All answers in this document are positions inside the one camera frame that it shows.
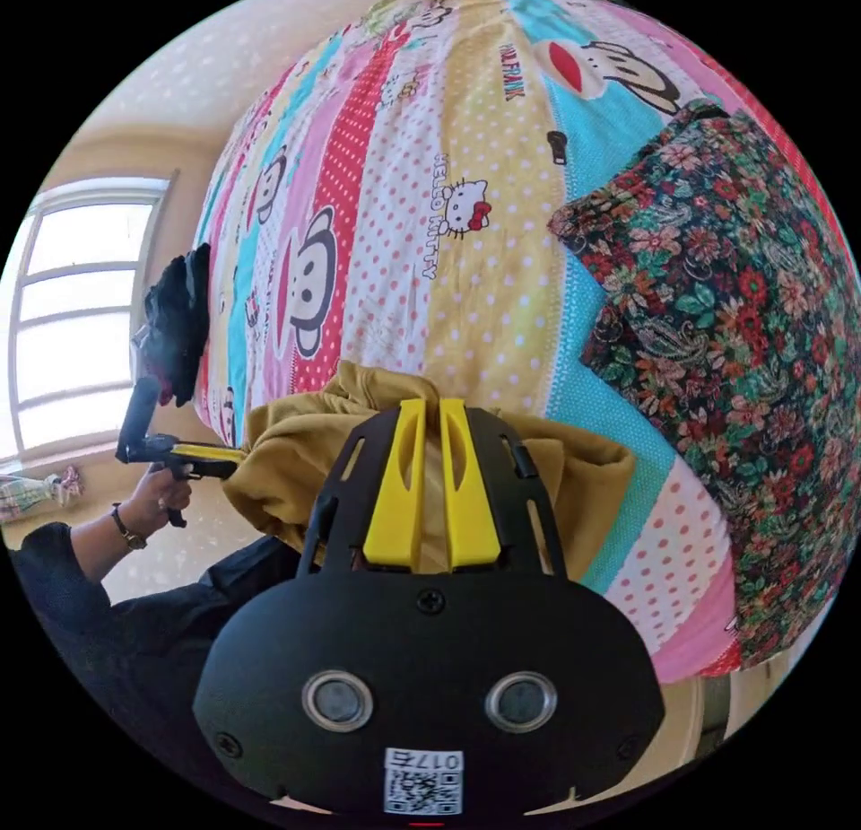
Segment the camera lens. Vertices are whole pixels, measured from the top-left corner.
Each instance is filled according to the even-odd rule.
[[[499,729],[526,734],[540,729],[556,710],[556,689],[543,675],[519,671],[500,680],[487,694],[484,710]]]
[[[302,707],[320,728],[347,732],[360,729],[373,710],[368,687],[346,671],[322,671],[302,690]]]

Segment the black cloth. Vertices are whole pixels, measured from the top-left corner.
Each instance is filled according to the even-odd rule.
[[[161,402],[183,406],[195,393],[209,337],[209,244],[175,258],[143,299],[149,332],[141,343],[146,374],[162,384]]]
[[[64,663],[129,737],[234,808],[276,824],[289,820],[292,810],[269,805],[224,770],[197,727],[192,702],[218,632],[257,594],[293,578],[298,553],[263,537],[195,584],[113,606],[81,571],[65,524],[33,531],[9,556]]]

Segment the colorful bedsheet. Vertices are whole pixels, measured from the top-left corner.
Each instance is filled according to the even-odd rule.
[[[257,101],[214,171],[198,413],[237,443],[249,408],[321,388],[343,357],[622,442],[637,470],[584,583],[629,615],[662,679],[737,668],[726,523],[579,362],[604,293],[546,228],[696,97],[748,110],[843,240],[750,93],[614,0],[387,0],[344,27]]]

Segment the mustard yellow cloth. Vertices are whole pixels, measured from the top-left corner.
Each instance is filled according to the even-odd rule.
[[[414,398],[427,401],[429,418],[421,569],[445,571],[440,397],[425,379],[342,362],[320,392],[256,408],[246,424],[247,457],[224,482],[225,494],[256,529],[301,549],[314,499],[352,428]],[[568,576],[579,580],[616,520],[633,454],[573,426],[489,410],[513,426],[529,450],[553,503]]]

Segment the wristwatch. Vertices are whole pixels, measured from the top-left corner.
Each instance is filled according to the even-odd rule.
[[[123,539],[126,541],[126,545],[132,549],[133,551],[137,551],[139,549],[146,548],[146,540],[140,536],[140,534],[135,534],[130,531],[125,523],[119,518],[119,502],[114,504],[114,509],[110,512],[111,517],[117,523],[117,527],[119,528],[119,533],[123,535]]]

